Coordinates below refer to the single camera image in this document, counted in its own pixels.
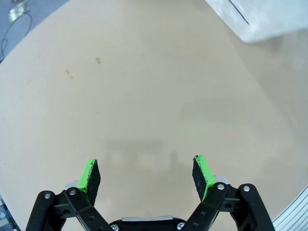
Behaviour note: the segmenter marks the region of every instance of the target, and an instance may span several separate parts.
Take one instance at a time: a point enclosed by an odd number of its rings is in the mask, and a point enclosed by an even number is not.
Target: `black line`
[[[231,0],[229,0],[229,2],[236,9],[237,13],[240,14],[240,16],[243,18],[243,20],[249,25],[249,22],[245,19],[245,17],[242,15],[242,13],[239,11],[239,9],[234,5],[234,3]]]

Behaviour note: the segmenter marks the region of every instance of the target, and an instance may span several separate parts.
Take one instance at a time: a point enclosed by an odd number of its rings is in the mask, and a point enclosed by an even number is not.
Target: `white plastic box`
[[[247,43],[308,27],[308,0],[206,0]]]

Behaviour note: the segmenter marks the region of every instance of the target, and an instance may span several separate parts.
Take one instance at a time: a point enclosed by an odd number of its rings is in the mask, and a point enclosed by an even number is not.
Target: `tabletop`
[[[88,158],[108,222],[187,219],[199,154],[275,218],[308,183],[307,38],[243,44],[203,0],[69,1],[0,64],[0,192],[17,224]],[[227,214],[222,229],[236,230]]]

